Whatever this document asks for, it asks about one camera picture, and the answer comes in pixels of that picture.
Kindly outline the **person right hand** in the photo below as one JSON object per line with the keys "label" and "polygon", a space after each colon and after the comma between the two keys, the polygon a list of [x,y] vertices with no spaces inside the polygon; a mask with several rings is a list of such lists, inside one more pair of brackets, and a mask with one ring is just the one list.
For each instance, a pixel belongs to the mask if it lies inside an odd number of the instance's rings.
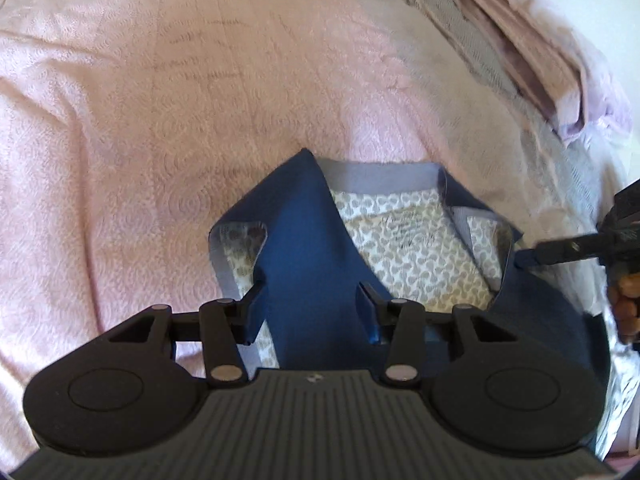
{"label": "person right hand", "polygon": [[640,274],[622,276],[608,288],[608,299],[615,318],[617,333],[624,344],[639,340]]}

